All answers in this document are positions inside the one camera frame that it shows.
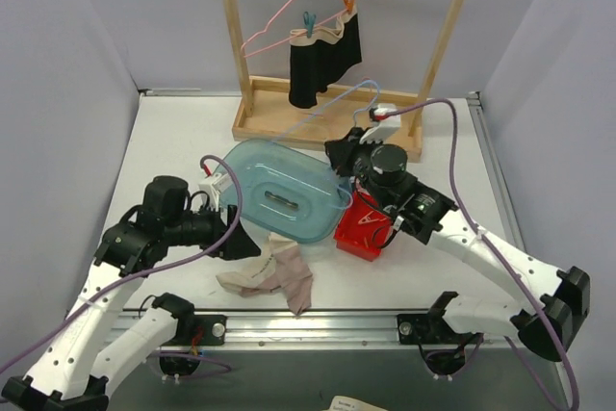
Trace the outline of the blue wire hanger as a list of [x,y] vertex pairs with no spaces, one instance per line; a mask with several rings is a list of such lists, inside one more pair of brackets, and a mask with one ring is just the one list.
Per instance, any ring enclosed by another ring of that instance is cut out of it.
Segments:
[[[283,140],[288,138],[292,133],[297,131],[300,127],[312,122],[317,117],[322,116],[330,107],[337,105],[340,101],[343,101],[348,96],[350,96],[352,93],[356,92],[357,90],[360,90],[361,88],[369,88],[369,102],[367,106],[361,108],[359,111],[357,110],[354,111],[354,115],[352,116],[352,119],[353,119],[353,125],[356,125],[357,124],[356,113],[365,112],[368,109],[370,109],[375,104],[378,97],[380,96],[381,87],[373,79],[366,78],[362,80],[360,83],[351,87],[350,89],[345,90],[341,95],[335,96],[328,103],[325,103],[320,109],[316,110],[313,113],[310,113],[307,117],[305,117],[304,119],[302,119],[301,121],[299,121],[298,123],[290,127],[289,129],[287,129],[280,135],[275,136],[273,139],[269,141],[269,143],[281,144]],[[337,181],[333,181],[332,185],[335,186],[337,195],[344,201],[344,203],[342,205],[329,204],[328,207],[333,210],[337,210],[337,211],[345,211],[348,208],[350,208],[351,205],[353,204],[352,194],[346,188],[341,187]]]

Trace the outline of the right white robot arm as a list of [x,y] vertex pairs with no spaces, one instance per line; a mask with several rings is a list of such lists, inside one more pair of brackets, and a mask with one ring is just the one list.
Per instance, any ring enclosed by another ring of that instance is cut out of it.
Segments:
[[512,298],[496,303],[444,292],[426,320],[429,336],[439,343],[467,333],[515,336],[541,358],[561,361],[589,315],[589,274],[542,262],[468,220],[461,204],[408,172],[401,147],[362,142],[365,133],[353,128],[325,142],[333,170],[357,180],[395,230],[459,259]]

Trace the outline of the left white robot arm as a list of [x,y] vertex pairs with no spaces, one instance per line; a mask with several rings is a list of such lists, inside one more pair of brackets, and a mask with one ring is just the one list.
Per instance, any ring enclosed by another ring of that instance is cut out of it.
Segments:
[[198,246],[203,255],[233,261],[259,254],[241,226],[244,199],[221,212],[193,211],[188,183],[155,177],[140,204],[105,231],[86,283],[63,323],[39,345],[45,351],[23,375],[9,378],[1,399],[21,410],[105,410],[114,388],[150,352],[194,333],[194,307],[177,295],[155,298],[144,317],[109,347],[102,347],[124,304],[176,246]]

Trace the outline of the beige pink underwear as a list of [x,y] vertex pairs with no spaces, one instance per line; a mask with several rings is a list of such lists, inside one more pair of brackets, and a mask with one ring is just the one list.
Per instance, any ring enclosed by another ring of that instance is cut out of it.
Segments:
[[296,316],[312,306],[314,275],[303,260],[299,244],[270,232],[261,255],[249,258],[240,270],[219,273],[220,286],[242,297],[280,291]]

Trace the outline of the pink clothespin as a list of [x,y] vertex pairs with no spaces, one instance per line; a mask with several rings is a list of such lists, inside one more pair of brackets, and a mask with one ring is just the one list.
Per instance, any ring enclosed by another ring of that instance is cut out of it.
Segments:
[[357,221],[357,225],[368,225],[370,223],[379,222],[380,215],[375,211],[369,211]]

